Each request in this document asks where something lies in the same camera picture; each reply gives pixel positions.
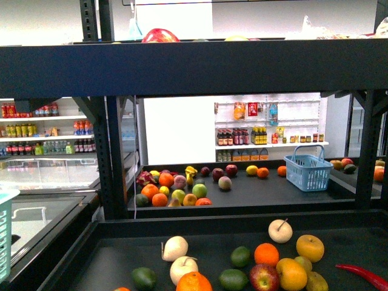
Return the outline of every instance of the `teal basket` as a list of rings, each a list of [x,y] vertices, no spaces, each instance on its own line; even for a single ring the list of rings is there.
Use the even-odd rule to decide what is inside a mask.
[[[11,272],[12,198],[19,194],[19,190],[0,192],[0,283]]]
[[[297,155],[303,147],[320,147],[319,156]],[[333,165],[324,160],[325,149],[321,145],[301,145],[296,147],[293,155],[284,157],[287,167],[287,180],[305,192],[324,191],[329,183],[330,170]]]

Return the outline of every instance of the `red apple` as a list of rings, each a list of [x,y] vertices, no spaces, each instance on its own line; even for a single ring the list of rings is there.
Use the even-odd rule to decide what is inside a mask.
[[[154,28],[143,37],[141,42],[179,42],[179,39],[167,29]]]
[[[277,291],[280,285],[279,274],[268,264],[257,264],[249,272],[249,281],[256,291]]]
[[[220,177],[224,176],[224,170],[221,168],[214,168],[212,175],[213,175],[214,182],[218,182]]]
[[[229,178],[233,178],[237,175],[238,169],[236,165],[227,165],[225,169],[226,175],[228,175]]]
[[[203,167],[203,168],[201,169],[201,174],[202,174],[203,177],[209,176],[209,174],[210,174],[210,169],[209,169],[208,167]]]

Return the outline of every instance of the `dragon fruit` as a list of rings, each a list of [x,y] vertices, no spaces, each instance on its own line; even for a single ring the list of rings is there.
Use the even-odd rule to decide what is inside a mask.
[[[136,179],[136,183],[138,183],[138,185],[140,185],[141,187],[144,187],[150,183],[156,185],[156,181],[153,178],[152,174],[147,171],[142,171],[139,174]]]

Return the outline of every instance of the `orange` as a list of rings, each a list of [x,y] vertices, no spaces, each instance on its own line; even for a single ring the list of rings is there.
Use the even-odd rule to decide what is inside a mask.
[[[213,291],[209,280],[199,272],[186,273],[176,285],[176,291]]]
[[[375,169],[375,173],[373,175],[373,178],[377,182],[383,182],[383,179],[384,179],[384,169],[383,168]]]
[[[256,248],[254,257],[256,264],[268,264],[275,268],[279,261],[279,251],[273,244],[265,242]]]
[[[154,184],[147,184],[141,190],[141,193],[148,197],[148,201],[152,201],[152,197],[159,193],[159,189]]]
[[[278,175],[280,177],[285,177],[287,173],[287,167],[286,166],[280,166],[278,167]]]
[[[169,199],[167,198],[167,196],[165,196],[165,194],[158,193],[152,197],[152,205],[154,205],[155,207],[164,207],[167,205],[168,200]]]
[[[257,169],[257,176],[259,178],[264,179],[264,178],[268,177],[268,175],[269,175],[269,170],[267,168],[258,168]]]
[[[161,173],[159,176],[159,185],[170,188],[174,185],[174,177],[169,173]]]

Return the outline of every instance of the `black tray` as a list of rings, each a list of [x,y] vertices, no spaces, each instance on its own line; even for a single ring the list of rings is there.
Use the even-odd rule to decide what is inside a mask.
[[[274,212],[300,212],[354,209],[355,187],[342,181],[340,178],[330,176],[329,186],[325,191],[303,192],[286,178],[277,175],[277,168],[285,165],[284,161],[260,161],[260,162],[237,162],[237,163],[209,163],[194,164],[198,171],[207,166],[210,170],[216,167],[226,168],[228,164],[236,164],[239,172],[232,178],[231,191],[222,191],[218,183],[214,182],[212,175],[202,177],[197,174],[197,179],[204,179],[207,187],[207,197],[212,200],[211,206],[185,206],[185,207],[137,207],[136,218],[177,217],[177,216],[205,216],[205,215],[242,215]],[[257,176],[247,176],[246,168],[255,164],[258,167],[267,167],[270,174],[267,179],[259,179]],[[184,175],[186,165],[144,166],[146,171],[169,169]],[[191,192],[191,187],[184,189]],[[133,185],[129,187],[129,217],[135,217],[133,202]]]
[[[362,266],[388,280],[388,214],[383,210],[343,212],[283,213],[268,215],[217,216],[206,218],[137,219],[94,222],[56,266],[38,291],[106,290],[127,287],[135,291],[130,273],[149,267],[158,277],[155,291],[174,291],[170,280],[171,263],[161,259],[161,242],[182,235],[189,243],[188,255],[198,259],[199,271],[221,291],[219,274],[232,268],[229,256],[238,246],[251,252],[258,244],[272,242],[267,228],[273,219],[289,219],[294,233],[285,244],[276,244],[281,258],[298,254],[300,235],[321,238],[326,251],[313,270],[322,274],[331,291],[375,290],[362,278],[338,270],[335,264]],[[249,266],[242,269],[248,273]],[[253,290],[250,284],[244,289]]]

